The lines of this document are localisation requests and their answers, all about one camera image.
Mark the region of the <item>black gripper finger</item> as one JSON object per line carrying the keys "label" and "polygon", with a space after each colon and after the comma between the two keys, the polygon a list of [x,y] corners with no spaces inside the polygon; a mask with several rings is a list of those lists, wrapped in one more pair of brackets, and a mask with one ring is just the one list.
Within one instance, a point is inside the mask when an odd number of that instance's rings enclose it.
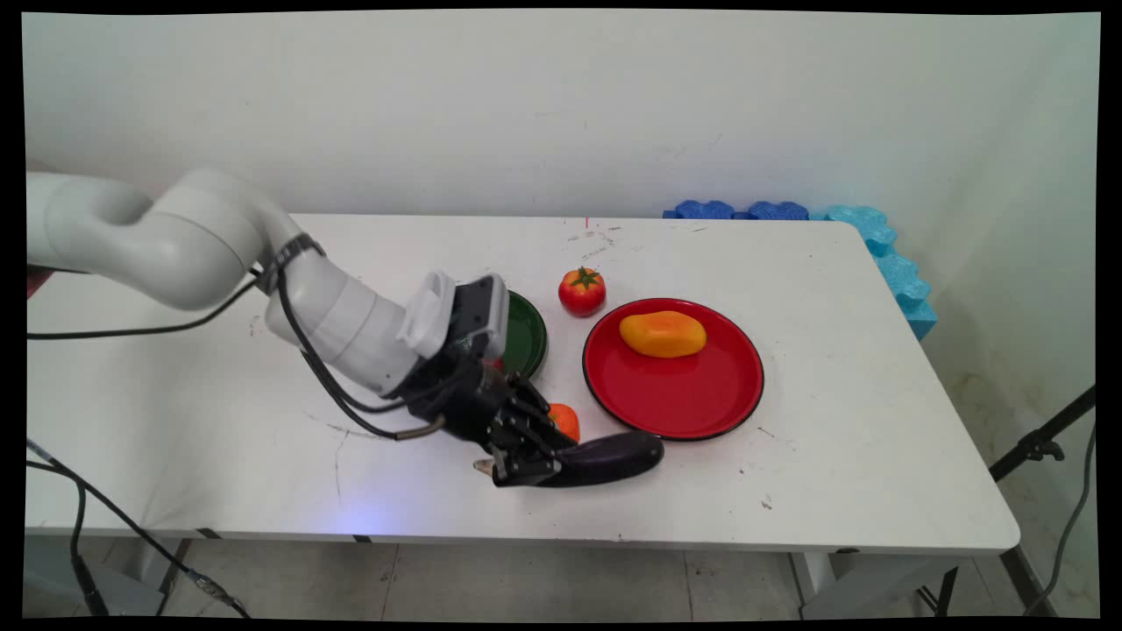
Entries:
{"label": "black gripper finger", "polygon": [[580,422],[574,408],[549,404],[536,393],[517,393],[516,410],[526,418],[528,431],[549,449],[565,449],[580,443]]}
{"label": "black gripper finger", "polygon": [[562,470],[557,447],[530,421],[493,421],[487,446],[493,456],[490,479],[497,487],[540,485]]}

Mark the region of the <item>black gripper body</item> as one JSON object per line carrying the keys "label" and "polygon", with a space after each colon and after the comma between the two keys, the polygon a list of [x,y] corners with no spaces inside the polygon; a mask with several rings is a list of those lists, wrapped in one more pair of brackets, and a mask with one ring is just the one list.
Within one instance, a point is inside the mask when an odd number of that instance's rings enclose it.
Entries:
{"label": "black gripper body", "polygon": [[525,423],[526,410],[502,372],[460,349],[436,353],[406,379],[406,408],[425,421],[444,419],[444,432],[487,448],[493,424]]}

